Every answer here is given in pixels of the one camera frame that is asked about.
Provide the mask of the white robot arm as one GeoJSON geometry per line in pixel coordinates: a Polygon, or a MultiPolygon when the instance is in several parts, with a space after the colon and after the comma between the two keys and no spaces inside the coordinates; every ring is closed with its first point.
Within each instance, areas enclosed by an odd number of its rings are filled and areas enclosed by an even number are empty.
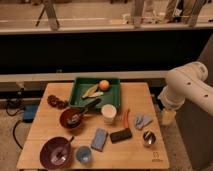
{"type": "Polygon", "coordinates": [[[207,77],[207,67],[198,61],[167,72],[166,86],[158,96],[163,105],[161,111],[163,125],[169,125],[174,120],[186,99],[213,116],[213,87],[205,83],[207,77]]]}

